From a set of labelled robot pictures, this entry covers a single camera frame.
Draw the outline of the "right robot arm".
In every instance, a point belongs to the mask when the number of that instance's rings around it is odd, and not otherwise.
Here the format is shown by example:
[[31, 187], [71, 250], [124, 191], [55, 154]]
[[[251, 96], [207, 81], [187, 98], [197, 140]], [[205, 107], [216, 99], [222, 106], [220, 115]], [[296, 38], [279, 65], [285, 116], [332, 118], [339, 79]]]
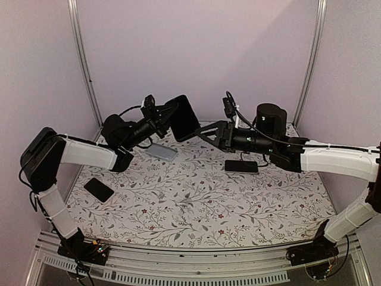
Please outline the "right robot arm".
[[196, 130], [196, 135], [226, 153], [243, 151], [267, 155], [275, 166], [301, 173], [326, 172], [364, 179], [367, 188], [345, 210], [323, 222], [308, 255], [320, 260], [347, 233], [380, 214], [379, 147], [325, 144], [308, 138], [286, 136], [287, 112], [274, 104], [257, 107], [249, 129], [218, 121]]

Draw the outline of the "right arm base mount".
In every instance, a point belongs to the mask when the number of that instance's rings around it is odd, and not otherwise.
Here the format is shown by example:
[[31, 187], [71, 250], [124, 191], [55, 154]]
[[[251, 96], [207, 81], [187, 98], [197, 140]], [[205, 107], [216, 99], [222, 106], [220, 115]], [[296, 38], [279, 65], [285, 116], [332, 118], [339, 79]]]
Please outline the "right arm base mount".
[[335, 244], [308, 243], [289, 247], [286, 251], [286, 259], [292, 266], [307, 265], [307, 275], [314, 280], [326, 279], [333, 272], [339, 250]]

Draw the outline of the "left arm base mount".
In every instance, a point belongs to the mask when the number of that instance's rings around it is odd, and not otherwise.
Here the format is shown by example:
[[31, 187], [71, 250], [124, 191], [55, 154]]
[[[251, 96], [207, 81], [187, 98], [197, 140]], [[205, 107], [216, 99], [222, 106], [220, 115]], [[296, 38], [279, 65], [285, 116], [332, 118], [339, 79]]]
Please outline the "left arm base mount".
[[81, 240], [64, 240], [57, 251], [61, 256], [101, 266], [106, 265], [109, 252], [108, 244], [99, 241], [86, 242]]

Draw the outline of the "black phone with white edge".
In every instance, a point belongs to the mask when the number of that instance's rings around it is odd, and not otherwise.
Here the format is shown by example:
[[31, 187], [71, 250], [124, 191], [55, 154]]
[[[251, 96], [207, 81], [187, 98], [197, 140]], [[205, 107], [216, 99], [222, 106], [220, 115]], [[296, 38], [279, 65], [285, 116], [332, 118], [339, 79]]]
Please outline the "black phone with white edge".
[[87, 183], [85, 183], [84, 189], [102, 204], [109, 201], [110, 198], [115, 194], [115, 192], [110, 187], [103, 184], [97, 178], [92, 178]]

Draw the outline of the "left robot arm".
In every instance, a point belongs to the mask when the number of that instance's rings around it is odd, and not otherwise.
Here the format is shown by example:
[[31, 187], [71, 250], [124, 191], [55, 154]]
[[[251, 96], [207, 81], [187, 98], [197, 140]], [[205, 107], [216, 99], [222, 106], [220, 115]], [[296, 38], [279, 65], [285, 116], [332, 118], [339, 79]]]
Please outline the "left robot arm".
[[66, 250], [75, 258], [84, 258], [89, 250], [77, 235], [77, 227], [57, 185], [57, 174], [63, 165], [95, 167], [112, 172], [124, 172], [130, 165], [132, 149], [157, 134], [163, 138], [170, 128], [170, 119], [178, 104], [144, 103], [140, 110], [143, 118], [138, 122], [125, 121], [121, 114], [108, 116], [101, 135], [106, 143], [99, 144], [67, 134], [58, 134], [45, 127], [33, 139], [20, 158], [20, 182], [30, 188], [35, 202], [41, 205], [47, 219], [64, 240]]

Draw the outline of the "light blue phone case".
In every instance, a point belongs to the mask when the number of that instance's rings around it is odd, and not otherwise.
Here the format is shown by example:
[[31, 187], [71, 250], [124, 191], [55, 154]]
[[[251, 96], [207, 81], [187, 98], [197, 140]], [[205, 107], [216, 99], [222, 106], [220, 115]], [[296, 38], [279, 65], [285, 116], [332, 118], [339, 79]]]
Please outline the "light blue phone case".
[[173, 161], [178, 155], [177, 150], [156, 143], [152, 143], [152, 145], [149, 146], [145, 152], [150, 156], [164, 161]]

